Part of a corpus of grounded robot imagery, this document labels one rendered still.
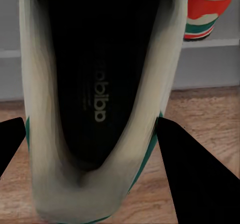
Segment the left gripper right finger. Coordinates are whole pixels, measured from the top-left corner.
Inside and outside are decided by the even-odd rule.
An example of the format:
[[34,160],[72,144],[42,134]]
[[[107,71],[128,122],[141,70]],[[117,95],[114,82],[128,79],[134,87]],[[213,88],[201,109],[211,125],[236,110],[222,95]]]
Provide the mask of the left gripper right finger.
[[156,134],[178,224],[240,224],[240,179],[176,122]]

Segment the gym shoe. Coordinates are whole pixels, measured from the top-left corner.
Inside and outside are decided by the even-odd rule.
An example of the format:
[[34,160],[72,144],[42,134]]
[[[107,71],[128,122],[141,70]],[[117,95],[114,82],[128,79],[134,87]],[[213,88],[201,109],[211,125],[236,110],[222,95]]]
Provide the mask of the gym shoe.
[[158,141],[188,0],[19,0],[22,88],[37,214],[118,212]]
[[[183,41],[199,42],[213,32],[215,20],[231,0],[188,0],[188,11]],[[182,41],[182,45],[183,45]]]

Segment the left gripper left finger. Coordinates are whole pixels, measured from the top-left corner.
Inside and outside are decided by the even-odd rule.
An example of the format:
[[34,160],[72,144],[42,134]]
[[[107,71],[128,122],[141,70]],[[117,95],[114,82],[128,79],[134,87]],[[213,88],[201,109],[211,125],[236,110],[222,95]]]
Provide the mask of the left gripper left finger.
[[0,122],[0,177],[26,136],[21,117]]

